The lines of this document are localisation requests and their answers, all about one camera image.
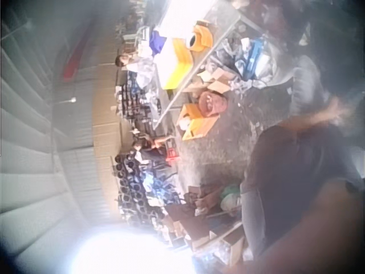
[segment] worker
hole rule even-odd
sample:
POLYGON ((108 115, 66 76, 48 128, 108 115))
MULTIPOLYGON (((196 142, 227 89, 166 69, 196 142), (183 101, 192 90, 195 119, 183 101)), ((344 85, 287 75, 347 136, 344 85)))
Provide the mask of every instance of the worker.
MULTIPOLYGON (((364 181, 331 123, 348 110, 326 97, 316 65, 301 57, 294 115, 261 134, 241 184, 242 223, 254 255, 244 273, 353 273, 362 259, 364 181), (326 106, 313 110, 321 101, 326 106)), ((231 273, 243 273, 240 267, 231 273)))
POLYGON ((143 164, 146 161, 165 162, 167 153, 164 143, 172 138, 174 136, 168 135, 163 138, 152 139, 148 134, 145 134, 142 139, 133 143, 133 148, 136 150, 135 158, 143 164))
POLYGON ((121 70, 137 73, 136 82, 140 88, 145 88, 153 78, 155 65, 151 56, 145 57, 138 53, 122 54, 115 58, 115 65, 121 70))

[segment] bright light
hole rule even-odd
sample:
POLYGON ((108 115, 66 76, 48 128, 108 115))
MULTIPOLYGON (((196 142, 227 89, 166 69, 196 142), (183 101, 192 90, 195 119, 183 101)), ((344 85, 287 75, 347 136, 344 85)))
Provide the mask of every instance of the bright light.
POLYGON ((191 252, 169 251, 149 235, 109 232, 94 236, 80 249, 72 274, 193 274, 191 252))

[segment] orange bucket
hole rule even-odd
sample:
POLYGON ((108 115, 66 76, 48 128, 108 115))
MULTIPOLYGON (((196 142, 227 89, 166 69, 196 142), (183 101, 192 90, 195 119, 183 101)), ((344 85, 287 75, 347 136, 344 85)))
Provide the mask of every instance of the orange bucket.
POLYGON ((204 117, 210 117, 224 112, 228 101, 220 94, 204 91, 199 98, 199 109, 204 117))

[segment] hand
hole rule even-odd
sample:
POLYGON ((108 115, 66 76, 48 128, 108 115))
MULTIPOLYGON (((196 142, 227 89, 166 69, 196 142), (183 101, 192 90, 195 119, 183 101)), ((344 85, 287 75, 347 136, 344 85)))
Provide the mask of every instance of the hand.
POLYGON ((338 97, 333 97, 324 112, 329 119, 336 119, 340 116, 348 115, 350 110, 341 106, 338 97))

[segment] box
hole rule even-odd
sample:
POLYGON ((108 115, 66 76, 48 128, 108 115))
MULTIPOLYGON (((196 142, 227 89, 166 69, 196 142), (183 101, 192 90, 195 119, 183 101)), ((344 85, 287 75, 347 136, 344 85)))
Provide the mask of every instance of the box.
POLYGON ((213 117, 203 117, 197 104, 185 104, 182 107, 180 116, 176 123, 178 128, 179 121, 186 115, 189 115, 191 118, 191 123, 188 129, 183 133, 183 141, 204 137, 219 118, 218 115, 213 117))
POLYGON ((197 199, 195 201, 196 207, 201 209, 206 208, 209 211, 220 202, 221 200, 220 196, 222 194, 223 189, 224 187, 219 187, 218 189, 204 196, 203 198, 197 199))
POLYGON ((189 204, 168 204, 165 206, 168 217, 165 217, 165 225, 170 231, 175 231, 177 237, 182 237, 183 231, 180 220, 190 219, 195 216, 195 209, 189 204))
MULTIPOLYGON (((217 235, 221 235, 228 228, 221 226, 209 232, 210 239, 214 239, 217 235)), ((215 252, 214 255, 218 257, 224 264, 232 267, 242 259, 242 252, 244 250, 245 233, 243 226, 238 227, 232 233, 228 234, 221 240, 221 246, 228 248, 228 253, 215 252)))
POLYGON ((209 226, 203 216, 179 221, 180 229, 193 251, 209 241, 209 226))
POLYGON ((213 72, 212 77, 215 81, 208 86, 208 89, 223 94, 230 90, 229 81, 236 76, 232 72, 225 71, 219 67, 213 72))

